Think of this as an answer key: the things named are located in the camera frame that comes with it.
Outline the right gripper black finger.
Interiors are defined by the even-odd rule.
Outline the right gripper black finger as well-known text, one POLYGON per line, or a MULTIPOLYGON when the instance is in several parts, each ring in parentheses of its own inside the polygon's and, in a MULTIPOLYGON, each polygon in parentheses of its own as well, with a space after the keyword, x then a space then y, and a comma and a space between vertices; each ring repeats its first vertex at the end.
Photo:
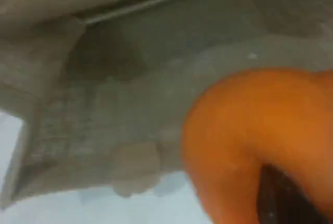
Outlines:
POLYGON ((257 212, 261 224, 332 223, 290 178, 269 165, 261 169, 257 212))

